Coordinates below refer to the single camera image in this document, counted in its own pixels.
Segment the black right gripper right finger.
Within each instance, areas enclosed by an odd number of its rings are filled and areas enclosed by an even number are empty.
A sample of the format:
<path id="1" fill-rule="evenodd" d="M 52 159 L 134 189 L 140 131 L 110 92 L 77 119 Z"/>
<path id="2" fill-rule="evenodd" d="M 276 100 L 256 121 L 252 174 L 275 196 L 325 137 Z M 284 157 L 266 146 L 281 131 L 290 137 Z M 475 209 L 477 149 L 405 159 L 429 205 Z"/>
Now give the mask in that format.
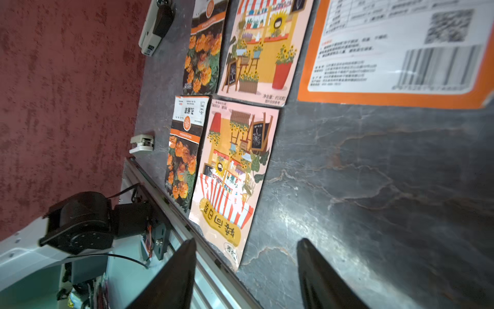
<path id="1" fill-rule="evenodd" d="M 297 243 L 304 308 L 367 308 L 309 239 Z"/>

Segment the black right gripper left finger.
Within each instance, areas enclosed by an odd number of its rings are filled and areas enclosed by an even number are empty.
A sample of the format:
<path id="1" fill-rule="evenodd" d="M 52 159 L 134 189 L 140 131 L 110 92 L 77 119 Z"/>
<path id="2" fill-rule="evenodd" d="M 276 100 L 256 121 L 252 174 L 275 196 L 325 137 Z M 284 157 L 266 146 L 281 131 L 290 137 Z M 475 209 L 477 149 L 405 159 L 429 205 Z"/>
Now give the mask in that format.
<path id="1" fill-rule="evenodd" d="M 196 269 L 196 241 L 188 239 L 128 308 L 190 308 Z"/>

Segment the marigold seed bag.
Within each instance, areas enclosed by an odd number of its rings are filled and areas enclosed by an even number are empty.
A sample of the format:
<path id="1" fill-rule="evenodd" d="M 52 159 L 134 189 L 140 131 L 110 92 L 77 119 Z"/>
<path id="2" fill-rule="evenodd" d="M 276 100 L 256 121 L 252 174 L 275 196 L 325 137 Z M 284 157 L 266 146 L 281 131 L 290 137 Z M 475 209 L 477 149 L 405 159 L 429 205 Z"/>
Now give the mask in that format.
<path id="1" fill-rule="evenodd" d="M 175 97 L 165 188 L 185 211 L 191 207 L 209 97 Z"/>
<path id="2" fill-rule="evenodd" d="M 212 95 L 217 90 L 228 1 L 195 1 L 184 64 L 183 94 Z"/>

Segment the orange bordered seed bag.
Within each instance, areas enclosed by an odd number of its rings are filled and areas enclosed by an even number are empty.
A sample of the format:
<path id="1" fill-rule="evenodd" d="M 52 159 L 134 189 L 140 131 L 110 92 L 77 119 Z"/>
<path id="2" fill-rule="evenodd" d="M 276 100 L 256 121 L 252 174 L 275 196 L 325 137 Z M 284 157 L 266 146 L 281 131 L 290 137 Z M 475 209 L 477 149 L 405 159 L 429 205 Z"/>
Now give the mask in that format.
<path id="1" fill-rule="evenodd" d="M 493 2 L 321 1 L 298 99 L 484 108 L 493 100 Z"/>

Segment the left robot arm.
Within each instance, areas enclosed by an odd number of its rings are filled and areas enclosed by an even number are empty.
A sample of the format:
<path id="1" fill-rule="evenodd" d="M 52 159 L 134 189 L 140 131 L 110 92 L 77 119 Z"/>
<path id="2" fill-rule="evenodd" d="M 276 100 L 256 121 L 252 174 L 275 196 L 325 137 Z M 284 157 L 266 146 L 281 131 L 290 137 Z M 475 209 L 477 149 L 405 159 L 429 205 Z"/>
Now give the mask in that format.
<path id="1" fill-rule="evenodd" d="M 103 254 L 116 239 L 142 236 L 147 260 L 163 260 L 172 225 L 158 202 L 137 189 L 131 203 L 113 207 L 97 192 L 75 194 L 1 242 L 1 289 L 70 257 Z"/>

